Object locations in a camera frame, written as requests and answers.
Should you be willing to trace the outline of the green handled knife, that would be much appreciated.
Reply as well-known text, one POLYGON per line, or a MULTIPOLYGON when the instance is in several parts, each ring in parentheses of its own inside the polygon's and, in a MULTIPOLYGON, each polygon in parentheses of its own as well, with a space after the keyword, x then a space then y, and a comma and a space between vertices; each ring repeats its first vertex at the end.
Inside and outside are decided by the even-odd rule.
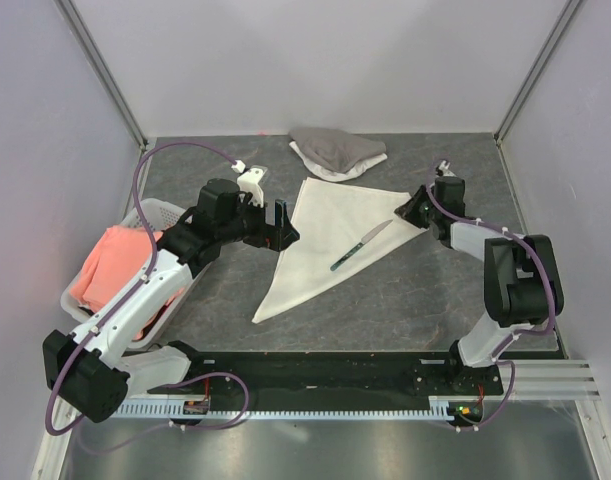
POLYGON ((386 220, 370 231, 368 231, 361 240, 354 245, 349 251, 347 251, 341 258, 339 258, 334 264, 330 266, 330 271, 335 272, 338 270, 346 261, 348 261, 352 256, 358 253, 364 246, 366 246, 369 242, 371 242, 377 235, 379 235, 384 229, 386 229, 391 223, 392 219, 386 220))

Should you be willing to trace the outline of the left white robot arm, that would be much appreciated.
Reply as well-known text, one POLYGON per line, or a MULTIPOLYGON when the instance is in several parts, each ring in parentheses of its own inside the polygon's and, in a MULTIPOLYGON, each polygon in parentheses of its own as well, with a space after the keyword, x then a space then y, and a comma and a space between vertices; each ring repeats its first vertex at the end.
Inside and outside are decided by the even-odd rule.
POLYGON ((285 201, 275 203, 267 223, 263 168, 253 166, 234 181, 210 180, 195 206, 161 237, 150 236, 147 263, 90 320, 69 334, 52 331, 42 345, 50 398, 63 399, 81 416, 100 423, 132 395, 173 384, 193 393, 204 369, 176 343, 157 351, 123 357, 136 334, 179 290, 191 286, 215 261, 223 246, 243 242, 281 252, 300 238, 285 201))

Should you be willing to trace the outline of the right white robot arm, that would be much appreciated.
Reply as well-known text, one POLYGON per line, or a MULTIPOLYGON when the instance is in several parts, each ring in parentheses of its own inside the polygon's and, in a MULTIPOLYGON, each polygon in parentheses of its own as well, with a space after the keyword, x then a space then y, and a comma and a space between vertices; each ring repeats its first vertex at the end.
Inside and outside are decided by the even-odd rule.
POLYGON ((524 335, 548 335, 564 307, 553 246, 546 235, 521 236, 466 215, 466 183, 437 176, 421 186, 395 214, 431 231, 445 247, 483 263, 485 311, 473 329, 451 348, 454 362, 443 368, 452 392, 468 392, 479 381, 477 368, 495 364, 524 335))

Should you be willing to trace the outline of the white cloth napkin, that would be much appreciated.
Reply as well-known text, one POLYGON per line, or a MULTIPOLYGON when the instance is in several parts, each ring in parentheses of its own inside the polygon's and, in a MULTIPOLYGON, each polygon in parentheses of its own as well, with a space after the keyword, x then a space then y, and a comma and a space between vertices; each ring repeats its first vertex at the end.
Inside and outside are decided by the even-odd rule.
POLYGON ((291 218, 300 240, 280 253, 252 322, 259 324, 313 299, 423 234, 394 214, 410 199, 407 192, 304 180, 291 218), (368 231, 389 219, 393 222, 386 229, 330 271, 368 231))

